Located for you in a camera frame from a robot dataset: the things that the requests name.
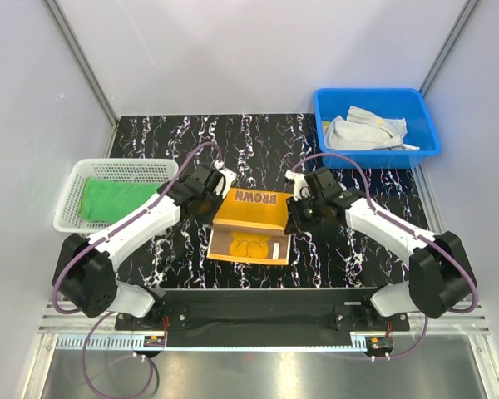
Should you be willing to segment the brown yellow towel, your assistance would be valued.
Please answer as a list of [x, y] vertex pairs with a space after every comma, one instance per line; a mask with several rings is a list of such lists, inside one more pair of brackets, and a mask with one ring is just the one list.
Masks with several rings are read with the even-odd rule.
[[231, 188], [211, 226], [207, 258], [268, 266], [289, 264], [289, 193]]

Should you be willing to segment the light grey towel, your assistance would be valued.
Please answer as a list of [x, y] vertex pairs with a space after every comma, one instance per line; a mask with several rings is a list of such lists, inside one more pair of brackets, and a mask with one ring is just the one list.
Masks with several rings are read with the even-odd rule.
[[338, 151], [420, 150], [404, 142], [408, 134], [404, 118], [382, 118], [370, 111], [350, 106], [344, 119], [323, 121], [324, 144]]

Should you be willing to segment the green microfiber towel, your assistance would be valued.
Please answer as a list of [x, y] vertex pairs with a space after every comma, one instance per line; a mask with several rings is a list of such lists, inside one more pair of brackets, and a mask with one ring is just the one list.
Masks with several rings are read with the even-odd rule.
[[140, 208], [159, 186], [89, 178], [82, 191], [78, 215], [87, 222], [114, 224]]

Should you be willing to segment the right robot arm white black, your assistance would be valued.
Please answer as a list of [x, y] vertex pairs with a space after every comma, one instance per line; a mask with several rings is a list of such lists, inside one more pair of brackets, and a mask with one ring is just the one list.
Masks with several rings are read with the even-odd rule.
[[286, 234], [333, 222], [374, 239], [408, 266], [408, 280], [377, 289], [361, 308], [366, 327], [380, 329], [400, 313], [440, 318], [455, 313], [465, 297], [472, 299], [469, 311], [477, 306], [477, 281], [463, 243], [453, 232], [435, 234], [400, 219], [368, 193], [342, 189], [325, 167], [307, 174], [289, 170], [286, 180], [294, 186], [286, 201]]

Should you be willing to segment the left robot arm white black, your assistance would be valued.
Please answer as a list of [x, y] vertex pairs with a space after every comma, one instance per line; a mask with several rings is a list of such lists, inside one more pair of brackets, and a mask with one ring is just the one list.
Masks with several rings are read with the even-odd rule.
[[237, 174], [222, 163], [198, 165], [189, 175], [163, 184], [123, 219], [87, 237], [69, 235], [62, 244], [52, 280], [52, 305], [60, 313], [62, 295], [72, 311], [89, 318], [112, 312], [133, 317], [143, 328], [156, 328], [164, 316], [163, 291], [124, 283], [120, 265], [155, 236], [182, 220], [211, 224]]

